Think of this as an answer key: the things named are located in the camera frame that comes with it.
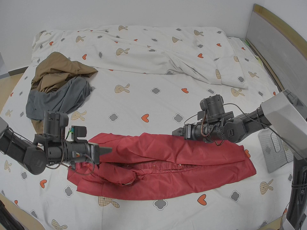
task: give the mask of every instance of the orange heart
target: orange heart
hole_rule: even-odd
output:
[[[145,123],[148,123],[149,120],[148,120],[148,117],[149,117],[149,114],[145,114],[141,117],[141,119],[145,122]]]
[[[45,188],[45,183],[47,182],[47,180],[42,180],[39,182],[41,188]]]
[[[189,93],[188,89],[187,88],[183,88],[181,89],[183,92],[185,92],[186,94]]]
[[[205,198],[206,198],[206,195],[203,194],[203,195],[201,195],[201,196],[198,198],[197,202],[199,202],[201,205],[207,205],[207,202],[205,201]]]
[[[248,158],[250,158],[250,157],[251,157],[251,155],[248,153],[249,151],[248,151],[247,149],[245,149],[245,151],[244,151],[244,152],[245,152],[245,154],[247,155],[247,157],[248,157]]]

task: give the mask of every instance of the blue-gray fabric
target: blue-gray fabric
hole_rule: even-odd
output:
[[[88,81],[74,77],[55,92],[30,90],[25,113],[28,118],[43,120],[45,110],[60,111],[67,114],[78,109],[91,93]]]

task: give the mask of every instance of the folded red clothing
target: folded red clothing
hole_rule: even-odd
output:
[[[217,146],[171,135],[143,133],[122,136],[101,133],[90,139],[112,147],[100,156],[90,175],[68,170],[77,191],[124,200],[158,200],[198,193],[238,182],[256,174],[243,146],[225,141]],[[76,164],[90,173],[91,163]]]

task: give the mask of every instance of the floor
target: floor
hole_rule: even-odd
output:
[[[4,79],[0,79],[0,110],[3,109],[7,99],[9,98],[10,94],[12,93],[14,87],[16,86],[17,82],[21,78],[22,74],[10,76]],[[30,216],[25,211],[21,210],[18,206],[14,203],[6,199],[2,194],[0,194],[0,200],[4,203],[6,209],[13,214],[18,221],[23,224],[28,229],[32,230],[45,230],[45,228],[32,216]],[[279,228],[281,222],[281,218],[265,225],[264,227],[260,228],[259,230],[266,230],[266,229],[273,229],[276,230]]]

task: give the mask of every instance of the headboard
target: headboard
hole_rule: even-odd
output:
[[[246,40],[262,59],[279,90],[307,104],[307,42],[266,8],[255,4]]]

